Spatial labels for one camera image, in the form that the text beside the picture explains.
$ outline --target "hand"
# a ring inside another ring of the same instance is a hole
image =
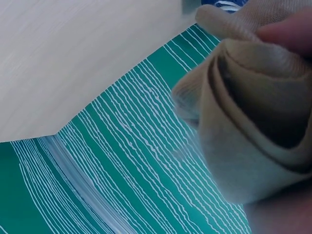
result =
[[[263,26],[257,34],[265,42],[312,58],[312,8]],[[245,212],[255,234],[311,234],[312,179],[270,199],[246,205]]]

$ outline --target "cleaning cloth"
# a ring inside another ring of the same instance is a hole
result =
[[[256,35],[308,6],[249,0],[233,14],[213,5],[197,11],[197,23],[222,41],[172,97],[229,202],[259,201],[312,176],[312,65]]]

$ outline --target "green and white striped pattern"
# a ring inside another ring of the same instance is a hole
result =
[[[251,233],[172,111],[170,89],[217,43],[194,25],[56,136],[0,145],[0,233]]]

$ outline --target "white wooden panel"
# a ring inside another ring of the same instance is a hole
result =
[[[55,134],[194,23],[197,0],[1,0],[0,142]]]

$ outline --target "blue object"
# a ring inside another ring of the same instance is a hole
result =
[[[214,5],[224,11],[233,13],[238,11],[248,0],[201,0],[201,4]]]
[[[227,2],[233,2],[239,6],[243,6],[248,0],[226,0]],[[219,0],[201,0],[201,4],[210,4],[210,5],[216,5],[216,6],[222,6],[224,4],[218,3]]]

